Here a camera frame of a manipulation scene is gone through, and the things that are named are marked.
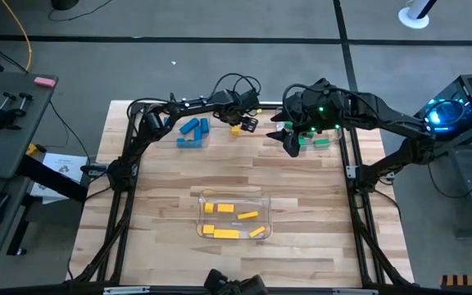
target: wooden table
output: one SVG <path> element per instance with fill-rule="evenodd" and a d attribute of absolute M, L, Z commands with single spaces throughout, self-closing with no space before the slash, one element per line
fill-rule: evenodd
<path fill-rule="evenodd" d="M 111 102 L 98 162 L 108 163 L 120 155 L 128 104 Z M 149 147 L 136 188 L 122 284 L 203 285 L 208 271 L 216 268 L 231 279 L 260 274 L 269 287 L 361 286 L 338 142 L 290 158 L 277 142 L 265 137 L 275 128 L 270 115 L 261 113 L 256 132 L 238 137 L 230 134 L 228 125 L 213 119 L 210 144 L 204 149 Z M 364 163 L 384 156 L 378 130 L 358 130 L 358 135 Z M 107 186 L 106 178 L 99 179 L 89 193 Z M 197 197 L 205 188 L 268 192 L 272 235 L 260 241 L 199 237 Z M 391 187 L 380 184 L 377 189 L 393 196 Z M 70 263 L 75 274 L 102 246 L 111 197 L 109 191 L 85 204 Z M 412 281 L 397 209 L 376 193 L 370 200 L 380 247 Z M 374 277 L 372 258 L 367 255 Z"/>

